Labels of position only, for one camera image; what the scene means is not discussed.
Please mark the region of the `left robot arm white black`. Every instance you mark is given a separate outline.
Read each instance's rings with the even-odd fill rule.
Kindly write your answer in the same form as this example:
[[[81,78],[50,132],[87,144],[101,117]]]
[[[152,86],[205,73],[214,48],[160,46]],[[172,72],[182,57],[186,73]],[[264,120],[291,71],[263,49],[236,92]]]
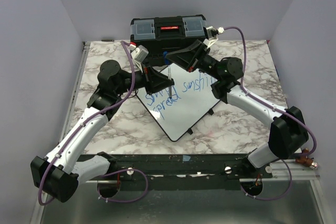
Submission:
[[[151,66],[127,72],[115,60],[107,60],[100,66],[98,82],[75,126],[45,157],[36,156],[30,164],[42,206],[47,205],[42,193],[66,202],[79,185],[98,176],[112,179],[117,170],[111,156],[99,153],[84,162],[80,162],[79,157],[133,90],[145,88],[148,94],[153,94],[174,85],[170,74],[164,75]]]

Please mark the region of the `white marker pen blue cap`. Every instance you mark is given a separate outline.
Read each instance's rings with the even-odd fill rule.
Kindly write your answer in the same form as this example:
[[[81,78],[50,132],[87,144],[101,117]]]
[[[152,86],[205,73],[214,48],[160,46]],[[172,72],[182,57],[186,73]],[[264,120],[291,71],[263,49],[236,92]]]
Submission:
[[[167,77],[168,77],[168,79],[169,79],[169,81],[172,81],[172,74],[171,74],[171,66],[170,65],[168,65],[168,67],[167,67]],[[173,86],[174,84],[171,84],[170,83],[170,85],[169,85],[169,87],[168,87],[168,89],[169,89],[169,99],[172,99],[172,86]]]

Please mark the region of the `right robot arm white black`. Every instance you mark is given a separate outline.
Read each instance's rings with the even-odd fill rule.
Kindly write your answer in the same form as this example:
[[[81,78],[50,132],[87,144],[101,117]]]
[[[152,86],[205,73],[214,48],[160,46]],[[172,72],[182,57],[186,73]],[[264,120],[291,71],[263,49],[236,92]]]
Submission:
[[[206,45],[197,40],[165,57],[188,72],[199,70],[215,78],[211,88],[216,99],[242,109],[269,128],[268,143],[246,156],[241,165],[242,173],[249,178],[255,177],[262,166],[295,154],[308,140],[301,111],[294,106],[289,109],[277,106],[249,92],[240,82],[244,76],[241,59],[225,57],[216,60],[208,52]]]

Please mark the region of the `white whiteboard with black rim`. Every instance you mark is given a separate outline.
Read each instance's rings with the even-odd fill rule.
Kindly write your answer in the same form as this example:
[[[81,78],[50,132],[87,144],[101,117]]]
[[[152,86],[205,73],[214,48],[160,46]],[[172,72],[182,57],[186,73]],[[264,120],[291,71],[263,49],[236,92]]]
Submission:
[[[142,88],[137,97],[169,140],[176,142],[185,133],[192,133],[192,127],[219,102],[211,88],[217,80],[198,70],[189,73],[176,64],[161,73],[167,75],[168,70],[175,83],[171,98],[168,88],[155,94]]]

